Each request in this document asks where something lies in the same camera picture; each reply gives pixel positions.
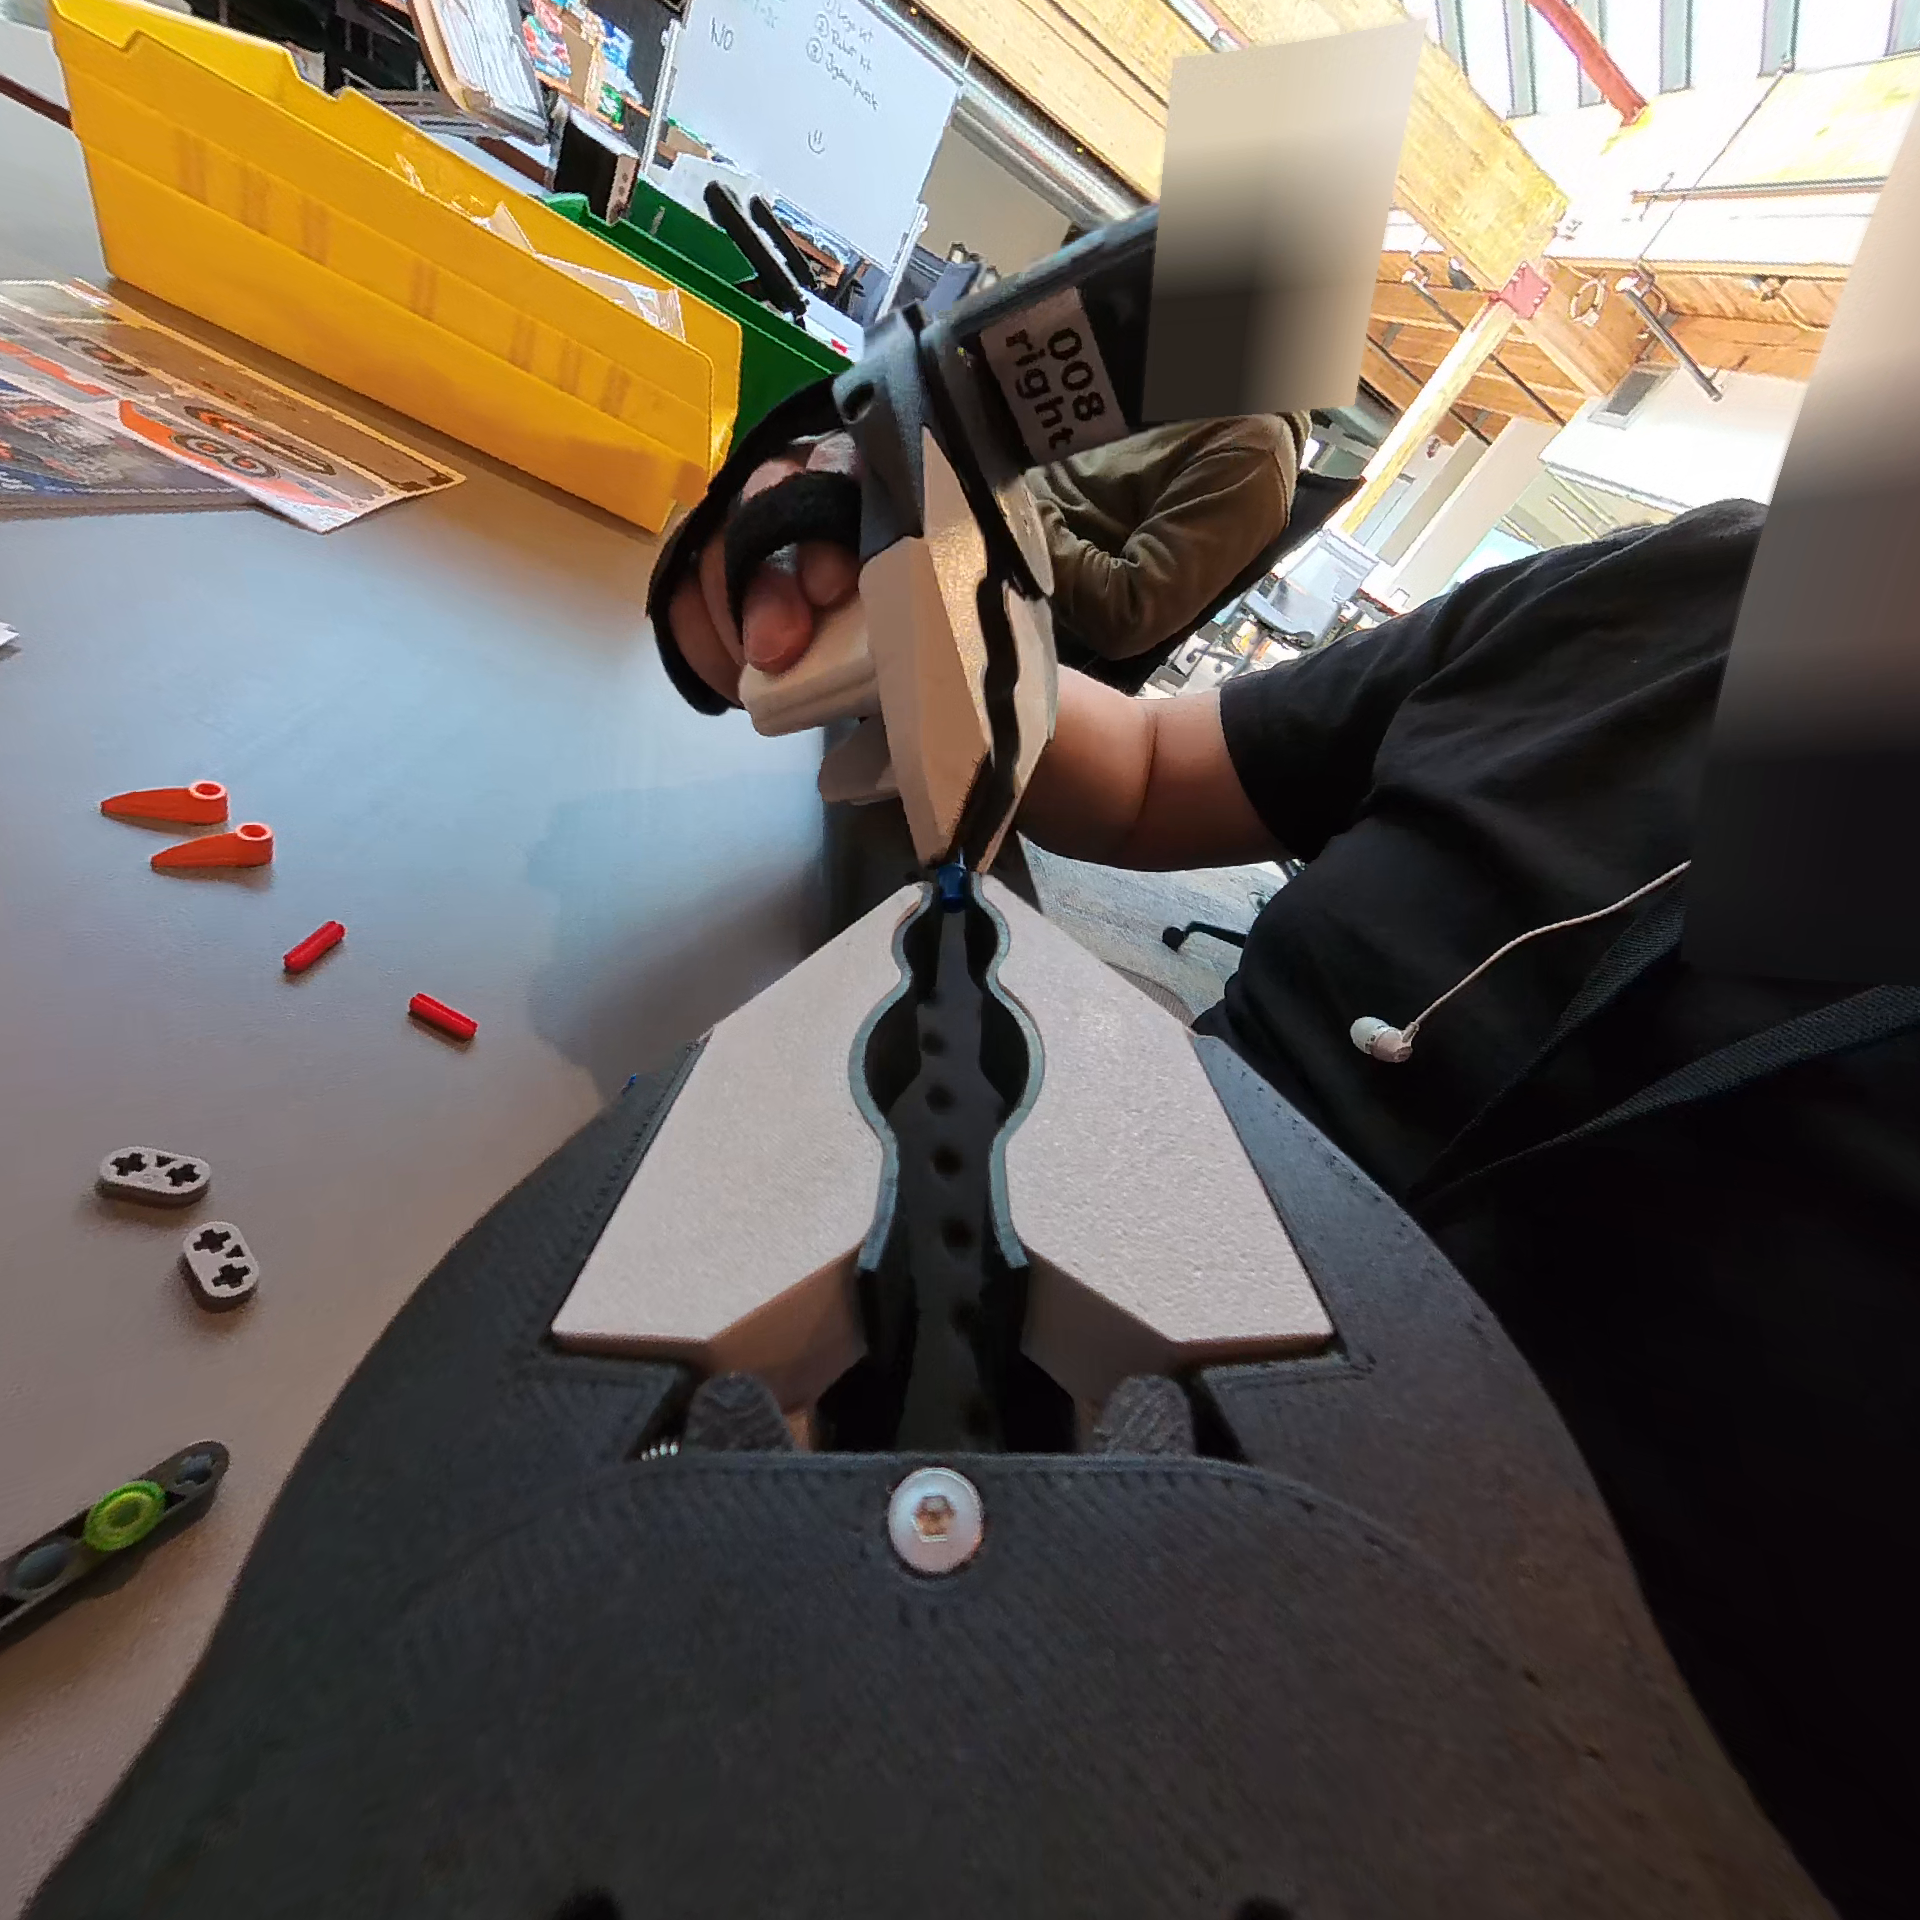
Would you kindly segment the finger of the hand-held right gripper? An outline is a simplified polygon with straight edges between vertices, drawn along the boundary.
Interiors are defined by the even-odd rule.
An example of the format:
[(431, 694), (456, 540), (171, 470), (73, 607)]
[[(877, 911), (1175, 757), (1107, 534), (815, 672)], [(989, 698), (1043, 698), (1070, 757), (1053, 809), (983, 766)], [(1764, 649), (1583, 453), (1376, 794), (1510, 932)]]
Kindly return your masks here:
[(1059, 653), (1047, 598), (1015, 586), (983, 586), (976, 604), (988, 641), (983, 690), (989, 744), (966, 793), (959, 858), (972, 872), (984, 872), (1053, 735)]
[(989, 552), (929, 432), (921, 458), (923, 533), (877, 552), (860, 576), (879, 712), (856, 738), (885, 749), (867, 797), (900, 800), (921, 861), (993, 861), (1005, 824), (961, 828), (992, 759), (989, 646), (976, 601)]

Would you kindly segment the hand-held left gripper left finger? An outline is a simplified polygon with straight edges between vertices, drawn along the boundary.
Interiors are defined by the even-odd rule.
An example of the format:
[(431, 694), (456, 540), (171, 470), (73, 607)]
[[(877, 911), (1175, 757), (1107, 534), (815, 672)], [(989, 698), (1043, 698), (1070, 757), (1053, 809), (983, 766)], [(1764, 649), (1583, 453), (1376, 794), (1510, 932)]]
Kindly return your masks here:
[(867, 1350), (854, 1271), (883, 1166), (854, 1041), (902, 982), (896, 932), (923, 894), (896, 888), (709, 1033), (553, 1321), (564, 1352), (753, 1373), (799, 1446), (825, 1446), (819, 1398)]

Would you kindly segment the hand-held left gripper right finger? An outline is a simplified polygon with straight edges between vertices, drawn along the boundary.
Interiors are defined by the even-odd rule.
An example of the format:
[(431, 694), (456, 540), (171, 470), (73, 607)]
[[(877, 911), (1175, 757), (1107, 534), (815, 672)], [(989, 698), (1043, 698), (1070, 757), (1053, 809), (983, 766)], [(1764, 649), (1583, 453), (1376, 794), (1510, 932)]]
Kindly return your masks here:
[(997, 879), (998, 986), (1039, 1037), (1004, 1148), (1023, 1350), (1089, 1440), (1127, 1375), (1321, 1352), (1334, 1329), (1175, 1015)]

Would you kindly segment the person's right forearm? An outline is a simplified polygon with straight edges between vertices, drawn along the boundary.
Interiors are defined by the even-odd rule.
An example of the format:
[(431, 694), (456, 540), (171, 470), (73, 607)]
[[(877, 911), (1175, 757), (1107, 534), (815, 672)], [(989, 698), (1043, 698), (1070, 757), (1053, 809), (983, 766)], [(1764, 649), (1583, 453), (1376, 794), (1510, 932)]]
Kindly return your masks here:
[(1145, 701), (1068, 668), (1015, 828), (1047, 853), (1131, 872), (1281, 855), (1231, 767), (1217, 690)]

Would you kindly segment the grey desk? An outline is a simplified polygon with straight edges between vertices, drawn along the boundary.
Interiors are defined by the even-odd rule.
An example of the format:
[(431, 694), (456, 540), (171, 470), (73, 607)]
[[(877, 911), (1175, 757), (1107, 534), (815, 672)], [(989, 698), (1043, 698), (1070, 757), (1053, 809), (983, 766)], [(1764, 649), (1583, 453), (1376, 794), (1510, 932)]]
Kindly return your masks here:
[[(332, 534), (264, 511), (4, 526), (4, 1548), (197, 1438), (205, 1517), (4, 1645), (4, 1912), (195, 1670), (352, 1367), (617, 1093), (825, 937), (806, 735), (691, 712), (649, 537), (110, 280), (80, 144), (4, 100), (4, 278), (83, 278), (463, 476)], [(107, 794), (213, 778), (222, 824)], [(275, 828), (269, 865), (153, 871)], [(343, 943), (281, 957), (324, 920)], [(455, 1044), (425, 992), (477, 1022)], [(192, 1207), (103, 1156), (209, 1166)], [(201, 1310), (230, 1221), (256, 1295)]]

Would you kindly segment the person's right hand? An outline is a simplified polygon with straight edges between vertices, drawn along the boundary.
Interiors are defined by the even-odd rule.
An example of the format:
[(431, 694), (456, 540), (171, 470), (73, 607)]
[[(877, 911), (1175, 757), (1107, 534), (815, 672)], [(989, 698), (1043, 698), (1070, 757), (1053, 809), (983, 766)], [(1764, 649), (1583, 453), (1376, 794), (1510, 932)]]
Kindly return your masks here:
[(741, 672), (749, 665), (777, 677), (804, 656), (827, 613), (856, 594), (856, 548), (806, 540), (777, 548), (749, 576), (741, 609), (726, 584), (724, 533), (748, 501), (779, 489), (797, 473), (860, 476), (849, 434), (803, 438), (761, 462), (741, 480), (721, 519), (694, 546), (678, 534), (669, 594), (651, 609), (656, 649), (667, 679), (697, 712), (721, 712), (739, 703)]

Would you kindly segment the black perforated chair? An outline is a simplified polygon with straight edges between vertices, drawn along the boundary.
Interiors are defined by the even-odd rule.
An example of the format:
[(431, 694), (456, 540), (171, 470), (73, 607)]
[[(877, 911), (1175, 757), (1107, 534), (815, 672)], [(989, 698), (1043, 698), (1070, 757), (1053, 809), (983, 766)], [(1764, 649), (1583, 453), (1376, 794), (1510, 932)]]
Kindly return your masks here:
[(896, 932), (897, 992), (854, 1033), (853, 1093), (877, 1127), (873, 1223), (856, 1249), (867, 1350), (819, 1415), (827, 1450), (1061, 1450), (1070, 1393), (1023, 1352), (1027, 1264), (1004, 1190), (1004, 1133), (1023, 1113), (1038, 1044), (997, 984), (1005, 920), (976, 872), (964, 925), (928, 920), (933, 872), (912, 871), (894, 806), (832, 829), (833, 888), (876, 905), (921, 885)]

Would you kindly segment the whiteboard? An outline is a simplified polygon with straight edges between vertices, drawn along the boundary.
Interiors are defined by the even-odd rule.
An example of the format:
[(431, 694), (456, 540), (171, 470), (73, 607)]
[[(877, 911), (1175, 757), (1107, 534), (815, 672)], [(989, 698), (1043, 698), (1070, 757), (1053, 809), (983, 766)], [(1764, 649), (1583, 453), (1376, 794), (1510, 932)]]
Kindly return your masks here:
[(694, 1), (664, 112), (892, 269), (956, 97), (952, 70), (867, 4)]

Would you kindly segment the black devices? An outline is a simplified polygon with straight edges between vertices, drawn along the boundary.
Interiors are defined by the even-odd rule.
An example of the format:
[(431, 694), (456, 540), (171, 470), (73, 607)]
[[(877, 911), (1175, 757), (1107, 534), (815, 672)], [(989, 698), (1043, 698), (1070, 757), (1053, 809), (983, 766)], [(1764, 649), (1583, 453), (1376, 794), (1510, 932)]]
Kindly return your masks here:
[(766, 201), (758, 194), (741, 199), (728, 182), (711, 178), (704, 185), (704, 206), (751, 268), (741, 284), (742, 292), (785, 312), (793, 322), (804, 322), (819, 280)]

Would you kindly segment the green plastic bin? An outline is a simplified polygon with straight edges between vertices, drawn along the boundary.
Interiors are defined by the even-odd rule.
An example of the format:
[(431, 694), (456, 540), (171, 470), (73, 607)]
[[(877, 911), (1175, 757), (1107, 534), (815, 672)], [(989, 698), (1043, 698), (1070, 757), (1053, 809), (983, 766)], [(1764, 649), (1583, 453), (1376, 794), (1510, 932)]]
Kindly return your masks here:
[(785, 394), (848, 367), (843, 352), (756, 300), (758, 271), (734, 237), (656, 188), (635, 182), (617, 224), (591, 212), (582, 194), (549, 194), (544, 202), (741, 325), (735, 438)]

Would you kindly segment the clear plastic bags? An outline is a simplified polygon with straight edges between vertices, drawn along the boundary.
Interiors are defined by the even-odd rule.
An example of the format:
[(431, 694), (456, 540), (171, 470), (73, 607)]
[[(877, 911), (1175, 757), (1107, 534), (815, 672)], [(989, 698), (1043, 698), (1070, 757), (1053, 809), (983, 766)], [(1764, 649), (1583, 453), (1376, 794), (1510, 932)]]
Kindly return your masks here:
[(471, 220), (499, 236), (517, 252), (536, 258), (549, 269), (568, 277), (571, 280), (596, 292), (598, 296), (611, 300), (614, 306), (647, 320), (647, 325), (657, 329), (660, 334), (676, 341), (687, 337), (683, 327), (680, 289), (676, 285), (654, 288), (651, 284), (622, 278), (573, 261), (564, 261), (559, 256), (536, 253), (526, 231), (513, 222), (505, 202), (496, 202), (487, 217), (475, 215)]

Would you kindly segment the red pipe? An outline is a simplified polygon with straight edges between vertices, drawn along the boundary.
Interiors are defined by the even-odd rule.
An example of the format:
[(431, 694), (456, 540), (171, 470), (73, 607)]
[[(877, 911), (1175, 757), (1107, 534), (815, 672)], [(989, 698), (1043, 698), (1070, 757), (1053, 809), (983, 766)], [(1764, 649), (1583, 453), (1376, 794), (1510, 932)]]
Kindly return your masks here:
[(1571, 1), (1532, 0), (1526, 7), (1563, 40), (1579, 76), (1617, 112), (1623, 126), (1633, 126), (1647, 103), (1621, 63), (1607, 53), (1600, 30)]

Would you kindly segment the yellow plastic bin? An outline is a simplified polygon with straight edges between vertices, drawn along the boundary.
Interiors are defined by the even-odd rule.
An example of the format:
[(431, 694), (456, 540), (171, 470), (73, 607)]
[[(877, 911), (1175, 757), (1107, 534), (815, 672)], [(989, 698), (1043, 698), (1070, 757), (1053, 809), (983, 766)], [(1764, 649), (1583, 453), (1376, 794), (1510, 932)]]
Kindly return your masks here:
[(262, 39), (51, 4), (107, 271), (657, 533), (726, 458), (742, 334), (680, 334), (587, 273), (637, 261)]

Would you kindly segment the black beam, green bushing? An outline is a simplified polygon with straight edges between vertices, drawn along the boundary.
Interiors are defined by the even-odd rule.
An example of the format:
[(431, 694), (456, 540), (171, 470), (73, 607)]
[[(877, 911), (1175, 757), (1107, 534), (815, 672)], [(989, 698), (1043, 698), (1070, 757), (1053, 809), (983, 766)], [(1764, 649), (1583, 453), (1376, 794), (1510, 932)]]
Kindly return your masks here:
[(4, 1641), (31, 1631), (40, 1617), (54, 1615), (103, 1576), (121, 1576), (142, 1552), (192, 1525), (216, 1497), (229, 1466), (227, 1444), (195, 1442), (4, 1552)]

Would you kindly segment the closed blue booklet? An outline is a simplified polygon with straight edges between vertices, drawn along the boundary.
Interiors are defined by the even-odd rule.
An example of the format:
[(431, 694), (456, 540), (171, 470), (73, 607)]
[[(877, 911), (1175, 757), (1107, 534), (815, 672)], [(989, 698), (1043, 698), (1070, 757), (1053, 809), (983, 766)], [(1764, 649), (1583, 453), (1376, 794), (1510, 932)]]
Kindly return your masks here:
[(56, 400), (3, 381), (3, 517), (244, 511), (222, 476), (124, 438)]

